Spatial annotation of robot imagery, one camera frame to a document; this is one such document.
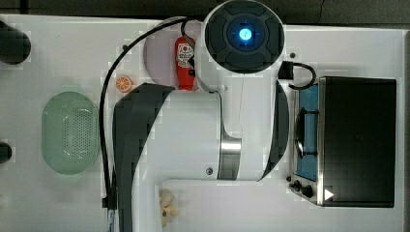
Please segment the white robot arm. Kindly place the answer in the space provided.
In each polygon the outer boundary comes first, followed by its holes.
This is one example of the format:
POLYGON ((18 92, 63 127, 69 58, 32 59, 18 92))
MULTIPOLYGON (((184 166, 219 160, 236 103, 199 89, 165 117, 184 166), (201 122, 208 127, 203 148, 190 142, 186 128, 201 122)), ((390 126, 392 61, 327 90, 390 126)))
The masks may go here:
POLYGON ((254 0, 229 0, 201 24, 197 90, 143 83, 116 103, 119 232, 161 232, 166 180, 260 181, 274 169, 289 134, 284 55, 278 16, 254 0))

